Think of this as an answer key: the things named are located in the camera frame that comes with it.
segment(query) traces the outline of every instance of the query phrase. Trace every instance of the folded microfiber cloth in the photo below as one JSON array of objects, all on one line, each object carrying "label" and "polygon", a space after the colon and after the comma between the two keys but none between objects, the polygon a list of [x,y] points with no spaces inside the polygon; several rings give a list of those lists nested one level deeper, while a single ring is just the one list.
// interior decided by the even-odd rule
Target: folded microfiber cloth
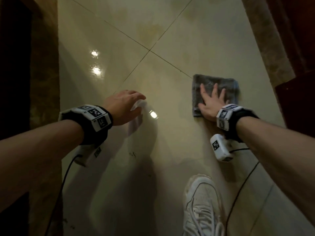
[{"label": "folded microfiber cloth", "polygon": [[238,104],[239,86],[235,79],[224,79],[207,75],[194,75],[192,80],[192,115],[194,117],[202,116],[198,108],[199,103],[204,103],[200,94],[200,84],[204,84],[206,92],[211,96],[215,83],[218,84],[219,96],[222,89],[226,89],[224,102],[229,100],[229,103]]}]

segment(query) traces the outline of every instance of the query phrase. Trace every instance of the wristband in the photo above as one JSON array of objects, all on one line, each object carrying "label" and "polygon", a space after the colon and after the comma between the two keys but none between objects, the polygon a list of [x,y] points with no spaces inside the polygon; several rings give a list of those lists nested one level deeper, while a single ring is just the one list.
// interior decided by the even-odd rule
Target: wristband
[{"label": "wristband", "polygon": [[242,117],[258,118],[252,110],[245,109],[235,104],[223,106],[217,114],[217,126],[224,130],[227,139],[242,143],[236,131],[236,124]]},{"label": "wristband", "polygon": [[108,130],[113,126],[112,115],[103,107],[96,105],[84,105],[63,111],[59,114],[59,121],[73,120],[84,131],[84,139],[80,145],[92,145],[95,147],[103,143],[107,138]]}]

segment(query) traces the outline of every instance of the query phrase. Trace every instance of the towel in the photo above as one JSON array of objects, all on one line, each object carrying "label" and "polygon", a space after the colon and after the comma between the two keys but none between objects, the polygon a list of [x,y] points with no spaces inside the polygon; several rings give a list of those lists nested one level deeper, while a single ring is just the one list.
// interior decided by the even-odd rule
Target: towel
[{"label": "towel", "polygon": [[194,75],[192,80],[192,115],[194,117],[201,117],[202,114],[198,108],[199,103],[204,103],[200,94],[200,84],[203,83],[206,92],[211,96],[213,86],[218,83],[218,95],[222,89],[226,89],[225,99],[229,103],[238,104],[239,86],[235,79],[224,79],[219,77],[212,77],[207,75]]}]

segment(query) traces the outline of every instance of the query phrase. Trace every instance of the wire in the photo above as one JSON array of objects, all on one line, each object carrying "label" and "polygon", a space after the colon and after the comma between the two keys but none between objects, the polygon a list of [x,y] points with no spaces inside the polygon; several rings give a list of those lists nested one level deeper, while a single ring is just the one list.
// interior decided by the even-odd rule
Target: wire
[{"label": "wire", "polygon": [[257,162],[257,164],[254,166],[254,168],[253,168],[252,171],[248,174],[248,176],[247,176],[246,179],[244,180],[242,186],[241,186],[240,189],[238,190],[238,193],[237,193],[237,195],[236,195],[236,197],[235,197],[235,199],[234,199],[234,202],[233,202],[233,204],[232,204],[232,207],[231,207],[231,209],[230,209],[229,215],[228,215],[228,217],[227,217],[227,219],[226,219],[226,224],[225,224],[225,236],[227,236],[227,224],[228,224],[228,222],[229,222],[230,216],[231,216],[231,214],[232,214],[232,211],[233,211],[233,208],[234,208],[234,206],[235,206],[235,203],[236,203],[236,201],[237,201],[237,199],[238,199],[238,196],[239,196],[239,194],[241,193],[241,190],[243,189],[243,186],[245,185],[246,181],[248,180],[248,178],[250,177],[250,175],[253,173],[253,171],[256,169],[256,167],[258,166],[258,164],[259,164],[259,162]]},{"label": "wire", "polygon": [[74,162],[74,160],[75,160],[76,158],[78,158],[78,157],[82,157],[82,155],[76,155],[76,156],[72,159],[72,161],[70,162],[70,164],[69,164],[69,166],[68,166],[68,169],[67,169],[67,171],[65,172],[65,177],[63,178],[63,181],[62,181],[62,184],[61,184],[61,187],[60,187],[60,190],[59,190],[59,194],[58,194],[58,197],[57,197],[55,206],[53,207],[53,211],[51,212],[51,215],[50,215],[50,219],[49,219],[48,226],[47,226],[47,229],[46,229],[46,232],[45,232],[45,236],[48,235],[49,227],[50,227],[51,222],[52,222],[52,220],[53,220],[53,215],[54,215],[54,213],[55,213],[55,211],[56,211],[57,203],[58,203],[58,201],[59,201],[59,199],[60,199],[60,197],[61,197],[62,189],[63,189],[63,186],[64,186],[64,184],[65,184],[65,179],[66,179],[66,177],[67,177],[67,175],[68,175],[68,172],[69,172],[69,170],[70,170],[70,167],[71,167],[72,163]]},{"label": "wire", "polygon": [[237,151],[242,151],[242,150],[249,150],[249,148],[241,148],[241,149],[231,150],[230,153],[237,152]]}]

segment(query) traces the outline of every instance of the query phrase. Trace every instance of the hand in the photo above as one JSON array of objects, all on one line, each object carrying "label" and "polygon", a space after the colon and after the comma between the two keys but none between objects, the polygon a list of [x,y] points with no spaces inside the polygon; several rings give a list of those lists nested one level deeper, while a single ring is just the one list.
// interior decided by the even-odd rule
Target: hand
[{"label": "hand", "polygon": [[216,116],[220,109],[228,104],[228,100],[224,103],[225,89],[221,91],[220,97],[218,97],[218,84],[215,84],[211,97],[207,94],[204,85],[200,85],[200,93],[203,98],[203,103],[199,103],[198,107],[205,119],[215,122]]},{"label": "hand", "polygon": [[102,107],[112,115],[113,125],[120,126],[141,114],[141,107],[130,111],[132,106],[140,99],[144,100],[146,97],[134,90],[123,90],[106,98]]}]

